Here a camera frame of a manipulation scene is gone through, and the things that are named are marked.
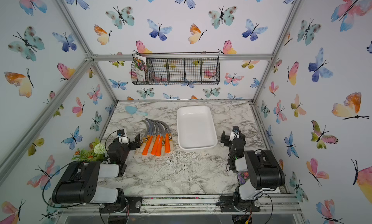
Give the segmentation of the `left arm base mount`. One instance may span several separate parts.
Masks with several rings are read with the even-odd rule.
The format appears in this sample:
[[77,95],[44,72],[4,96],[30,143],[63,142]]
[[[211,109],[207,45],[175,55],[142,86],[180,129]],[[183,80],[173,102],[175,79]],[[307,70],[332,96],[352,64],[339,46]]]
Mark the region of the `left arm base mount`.
[[119,197],[116,203],[103,204],[101,214],[136,214],[142,207],[142,197]]

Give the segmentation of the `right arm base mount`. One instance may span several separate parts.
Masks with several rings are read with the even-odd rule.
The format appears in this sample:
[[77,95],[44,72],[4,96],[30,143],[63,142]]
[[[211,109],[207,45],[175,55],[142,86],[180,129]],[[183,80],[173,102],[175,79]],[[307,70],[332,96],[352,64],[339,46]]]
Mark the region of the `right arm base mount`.
[[235,196],[220,196],[216,202],[221,212],[260,212],[258,200],[241,200]]

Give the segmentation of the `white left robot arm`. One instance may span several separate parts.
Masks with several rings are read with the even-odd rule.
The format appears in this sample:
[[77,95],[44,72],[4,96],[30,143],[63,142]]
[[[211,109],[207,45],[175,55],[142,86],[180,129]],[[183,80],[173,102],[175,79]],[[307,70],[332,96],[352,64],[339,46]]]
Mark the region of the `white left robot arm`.
[[128,197],[123,189],[102,187],[98,181],[122,177],[129,152],[139,149],[140,144],[140,135],[136,135],[134,141],[118,136],[108,147],[108,164],[100,161],[71,162],[54,188],[52,203],[63,208],[101,204],[99,211],[103,214],[139,213],[141,197]]

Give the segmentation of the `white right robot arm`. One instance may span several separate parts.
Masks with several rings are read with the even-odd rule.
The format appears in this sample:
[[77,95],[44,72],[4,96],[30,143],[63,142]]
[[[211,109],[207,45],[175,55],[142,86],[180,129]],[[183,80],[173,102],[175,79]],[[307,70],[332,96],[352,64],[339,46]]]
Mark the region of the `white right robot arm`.
[[239,185],[231,196],[220,196],[216,203],[221,212],[259,212],[259,197],[284,186],[285,174],[272,151],[246,150],[246,137],[234,130],[222,133],[220,142],[229,148],[227,171],[240,174]]

